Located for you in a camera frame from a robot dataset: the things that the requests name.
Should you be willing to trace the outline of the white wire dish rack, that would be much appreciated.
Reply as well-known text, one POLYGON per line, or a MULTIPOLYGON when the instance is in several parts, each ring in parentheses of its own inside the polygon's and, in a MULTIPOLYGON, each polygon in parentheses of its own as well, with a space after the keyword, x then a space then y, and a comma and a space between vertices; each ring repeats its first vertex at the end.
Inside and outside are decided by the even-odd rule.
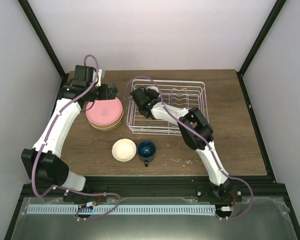
POLYGON ((158 79, 151 81, 139 78, 132 81, 129 90, 137 88, 161 90, 159 100, 163 100, 166 107, 159 103, 158 110, 155 111, 155 116, 163 119, 146 118, 139 113, 134 100, 130 99, 126 124, 134 134, 180 136, 178 123, 171 115, 178 119, 186 110, 192 108, 198 108, 205 119, 209 120, 206 85, 202 81, 158 79))

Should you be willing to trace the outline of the dark blue mug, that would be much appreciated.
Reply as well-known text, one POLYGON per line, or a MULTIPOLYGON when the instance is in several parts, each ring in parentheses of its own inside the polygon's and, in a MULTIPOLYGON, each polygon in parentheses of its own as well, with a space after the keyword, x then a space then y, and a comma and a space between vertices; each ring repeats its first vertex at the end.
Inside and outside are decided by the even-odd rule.
POLYGON ((152 141, 142 141, 138 144, 136 150, 139 159, 145 167, 148 167, 149 163, 155 158, 157 148, 152 141))

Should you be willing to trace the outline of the cream shallow bowl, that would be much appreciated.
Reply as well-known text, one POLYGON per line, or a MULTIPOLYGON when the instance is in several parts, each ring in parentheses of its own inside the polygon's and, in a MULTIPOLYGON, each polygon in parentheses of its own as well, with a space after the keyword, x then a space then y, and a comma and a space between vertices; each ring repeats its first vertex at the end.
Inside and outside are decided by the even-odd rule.
POLYGON ((111 153, 117 161, 128 162, 135 157, 137 147, 132 140, 123 138, 113 144, 111 153))

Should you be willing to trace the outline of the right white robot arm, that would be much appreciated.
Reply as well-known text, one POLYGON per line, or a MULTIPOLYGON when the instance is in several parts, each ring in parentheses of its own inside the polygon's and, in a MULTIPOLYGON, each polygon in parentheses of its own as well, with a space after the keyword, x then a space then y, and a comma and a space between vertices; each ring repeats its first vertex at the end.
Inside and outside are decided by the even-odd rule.
POLYGON ((165 104, 161 91, 139 87, 130 92, 138 112, 147 119, 166 121, 179 128, 185 144, 194 150, 208 173, 213 198, 219 202, 230 196, 232 181, 215 148, 213 128, 197 108, 165 104))

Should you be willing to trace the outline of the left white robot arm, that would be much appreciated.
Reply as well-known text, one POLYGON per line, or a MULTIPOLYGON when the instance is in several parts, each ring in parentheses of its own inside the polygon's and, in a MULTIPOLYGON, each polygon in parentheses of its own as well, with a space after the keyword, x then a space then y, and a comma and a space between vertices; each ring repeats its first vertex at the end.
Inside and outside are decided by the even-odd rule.
POLYGON ((61 155, 69 130, 85 103, 116 97, 116 86, 102 83, 103 77, 101 69, 76 65, 73 79, 58 92, 54 112, 41 137, 31 149, 22 151, 21 160, 36 197, 47 195, 47 192, 39 193, 36 188, 37 183, 46 183, 50 185, 48 192, 59 188, 73 192, 81 202, 91 198, 92 189, 86 185, 86 178, 70 171, 61 155))

